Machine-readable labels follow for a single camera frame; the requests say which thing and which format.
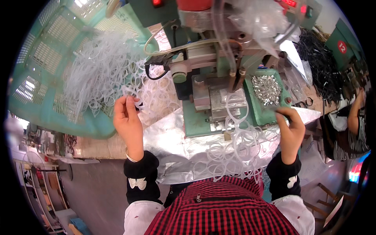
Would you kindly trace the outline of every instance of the red checkered apron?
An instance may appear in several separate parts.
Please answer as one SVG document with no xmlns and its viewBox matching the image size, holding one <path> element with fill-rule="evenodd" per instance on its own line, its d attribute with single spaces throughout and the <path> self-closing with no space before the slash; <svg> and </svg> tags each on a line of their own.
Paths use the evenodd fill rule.
<svg viewBox="0 0 376 235">
<path fill-rule="evenodd" d="M 254 179 L 194 182 L 155 216 L 145 234 L 298 234 L 260 197 L 262 191 Z"/>
</svg>

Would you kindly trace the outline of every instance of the light blue basket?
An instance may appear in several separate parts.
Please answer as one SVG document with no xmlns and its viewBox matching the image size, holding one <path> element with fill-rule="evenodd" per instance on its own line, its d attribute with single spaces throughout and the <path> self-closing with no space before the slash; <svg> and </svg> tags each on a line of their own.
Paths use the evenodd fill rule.
<svg viewBox="0 0 376 235">
<path fill-rule="evenodd" d="M 63 100 L 63 85 L 72 63 L 92 37 L 84 26 L 132 32 L 143 47 L 151 33 L 143 28 L 130 4 L 105 18 L 102 0 L 51 0 L 41 11 L 17 57 L 11 78 L 9 110 L 33 124 L 62 133 L 107 139 L 115 133 L 108 107 L 96 118 L 88 109 L 79 116 Z M 158 50 L 154 41 L 148 50 Z"/>
</svg>

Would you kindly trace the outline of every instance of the metal shavings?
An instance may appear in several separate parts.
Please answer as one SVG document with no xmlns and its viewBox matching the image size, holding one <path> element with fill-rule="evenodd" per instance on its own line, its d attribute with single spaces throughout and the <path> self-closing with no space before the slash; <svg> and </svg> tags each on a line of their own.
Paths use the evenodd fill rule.
<svg viewBox="0 0 376 235">
<path fill-rule="evenodd" d="M 274 76 L 252 77 L 253 91 L 264 106 L 279 105 L 281 88 Z"/>
</svg>

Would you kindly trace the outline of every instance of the red circle sign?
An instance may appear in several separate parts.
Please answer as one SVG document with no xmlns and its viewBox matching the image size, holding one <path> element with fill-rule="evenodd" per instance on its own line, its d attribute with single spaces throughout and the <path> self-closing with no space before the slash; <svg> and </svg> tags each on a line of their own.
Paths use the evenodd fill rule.
<svg viewBox="0 0 376 235">
<path fill-rule="evenodd" d="M 340 50 L 340 52 L 342 54 L 345 54 L 347 51 L 346 44 L 343 41 L 339 40 L 337 45 L 338 45 L 338 49 Z"/>
</svg>

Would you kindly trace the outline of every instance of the wooden chair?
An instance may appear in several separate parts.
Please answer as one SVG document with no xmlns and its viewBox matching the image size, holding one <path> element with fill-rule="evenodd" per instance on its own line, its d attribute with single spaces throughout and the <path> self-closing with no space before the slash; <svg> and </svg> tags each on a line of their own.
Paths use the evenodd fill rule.
<svg viewBox="0 0 376 235">
<path fill-rule="evenodd" d="M 320 203 L 320 204 L 323 204 L 323 205 L 325 205 L 327 207 L 329 207 L 331 209 L 331 211 L 335 208 L 335 206 L 338 204 L 338 202 L 340 201 L 340 199 L 342 197 L 343 197 L 344 200 L 349 200 L 352 203 L 354 203 L 355 200 L 356 200 L 356 197 L 352 196 L 351 194 L 342 192 L 342 191 L 338 191 L 338 193 L 336 195 L 336 194 L 334 194 L 332 191 L 330 191 L 327 187 L 325 187 L 321 183 L 319 183 L 317 186 L 319 186 L 322 190 L 324 190 L 326 192 L 326 201 L 318 200 L 317 202 Z M 331 197 L 334 200 L 334 203 L 329 203 L 328 202 L 328 197 Z M 324 219 L 322 219 L 322 218 L 315 218 L 316 222 L 322 222 L 322 223 L 324 223 L 325 220 L 326 220 L 326 218 L 330 214 L 330 213 L 327 213 L 326 211 L 324 211 L 323 209 L 320 209 L 320 208 L 318 208 L 318 207 L 316 207 L 316 206 L 314 206 L 312 204 L 309 204 L 308 202 L 304 202 L 304 205 L 306 205 L 306 207 L 312 209 L 312 214 L 314 214 L 314 211 L 317 211 L 319 214 L 321 214 L 324 217 Z"/>
</svg>

